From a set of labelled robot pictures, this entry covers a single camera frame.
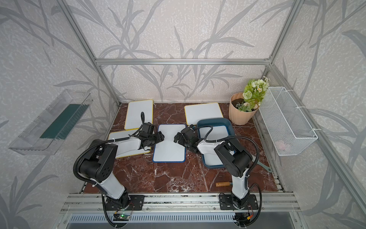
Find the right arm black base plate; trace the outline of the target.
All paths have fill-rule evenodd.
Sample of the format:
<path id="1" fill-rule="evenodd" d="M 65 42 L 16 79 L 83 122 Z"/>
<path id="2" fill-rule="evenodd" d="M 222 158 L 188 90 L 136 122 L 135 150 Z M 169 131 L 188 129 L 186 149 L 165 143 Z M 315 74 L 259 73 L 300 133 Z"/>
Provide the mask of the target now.
<path id="1" fill-rule="evenodd" d="M 256 195 L 248 193 L 243 199 L 232 194 L 219 194 L 220 210 L 258 210 L 260 200 Z"/>

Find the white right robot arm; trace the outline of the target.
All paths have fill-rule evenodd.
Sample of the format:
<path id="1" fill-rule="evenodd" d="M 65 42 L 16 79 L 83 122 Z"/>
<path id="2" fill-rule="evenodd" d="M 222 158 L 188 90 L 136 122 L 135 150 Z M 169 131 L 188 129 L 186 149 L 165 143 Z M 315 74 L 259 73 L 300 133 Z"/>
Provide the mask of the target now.
<path id="1" fill-rule="evenodd" d="M 255 141 L 245 136 L 226 136 L 220 139 L 209 140 L 208 136 L 213 131 L 213 126 L 204 126 L 209 131 L 203 138 L 198 135 L 200 127 L 190 125 L 178 132 L 173 141 L 188 150 L 204 154 L 217 155 L 224 167 L 232 175 L 232 199 L 237 203 L 245 202 L 250 195 L 248 178 L 257 165 L 260 152 Z M 249 151 L 238 141 L 244 139 L 251 142 L 256 150 L 255 159 Z"/>

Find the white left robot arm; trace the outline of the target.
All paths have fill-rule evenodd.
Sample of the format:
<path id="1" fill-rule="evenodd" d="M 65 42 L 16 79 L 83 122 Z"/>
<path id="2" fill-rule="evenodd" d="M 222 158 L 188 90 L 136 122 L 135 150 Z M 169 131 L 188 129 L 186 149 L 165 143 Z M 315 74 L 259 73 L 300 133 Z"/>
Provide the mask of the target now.
<path id="1" fill-rule="evenodd" d="M 116 200 L 121 205 L 129 202 L 126 188 L 118 181 L 112 170 L 117 156 L 118 143 L 124 153 L 154 147 L 164 141 L 161 131 L 155 132 L 155 126 L 143 123 L 133 134 L 122 138 L 110 140 L 95 139 L 91 145 L 82 152 L 73 165 L 73 173 L 76 178 L 96 186 L 103 197 Z"/>

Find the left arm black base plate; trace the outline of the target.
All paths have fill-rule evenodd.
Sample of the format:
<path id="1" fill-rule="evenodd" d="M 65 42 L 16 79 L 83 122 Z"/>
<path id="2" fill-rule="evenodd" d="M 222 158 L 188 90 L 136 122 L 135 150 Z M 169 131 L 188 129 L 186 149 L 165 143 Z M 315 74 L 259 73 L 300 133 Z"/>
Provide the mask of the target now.
<path id="1" fill-rule="evenodd" d="M 123 194 L 119 199 L 106 197 L 105 208 L 107 211 L 136 210 L 141 211 L 144 204 L 144 195 Z"/>

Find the blue framed whiteboard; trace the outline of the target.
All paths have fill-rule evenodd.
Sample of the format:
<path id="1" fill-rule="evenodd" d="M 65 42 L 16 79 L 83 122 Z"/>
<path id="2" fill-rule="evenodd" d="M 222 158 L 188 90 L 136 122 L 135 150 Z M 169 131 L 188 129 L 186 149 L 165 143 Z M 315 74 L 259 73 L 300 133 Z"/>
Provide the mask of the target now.
<path id="1" fill-rule="evenodd" d="M 199 129 L 200 137 L 203 138 L 205 135 L 209 132 L 211 128 L 210 127 L 203 127 Z M 228 136 L 228 131 L 226 126 L 216 126 L 213 127 L 213 130 L 208 135 L 208 139 L 220 139 Z M 220 158 L 217 156 L 217 154 L 214 152 L 214 154 L 204 154 L 202 156 L 202 159 L 204 161 L 204 165 L 209 169 L 217 169 L 217 168 L 223 168 L 224 165 Z"/>
<path id="2" fill-rule="evenodd" d="M 175 135 L 186 127 L 185 124 L 159 125 L 158 131 L 164 135 L 164 141 L 154 148 L 153 162 L 179 163 L 185 162 L 185 147 L 174 142 Z"/>

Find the dark teal storage tray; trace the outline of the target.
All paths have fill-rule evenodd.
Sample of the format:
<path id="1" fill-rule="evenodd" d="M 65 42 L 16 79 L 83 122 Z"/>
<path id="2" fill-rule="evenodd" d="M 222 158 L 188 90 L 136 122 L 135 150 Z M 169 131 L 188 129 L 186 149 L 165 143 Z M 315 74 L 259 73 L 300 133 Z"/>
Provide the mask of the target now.
<path id="1" fill-rule="evenodd" d="M 234 128 L 232 127 L 231 122 L 226 118 L 212 118 L 212 119 L 200 120 L 198 121 L 196 127 L 201 129 L 203 127 L 216 127 L 216 126 L 226 126 L 228 136 L 235 135 Z"/>

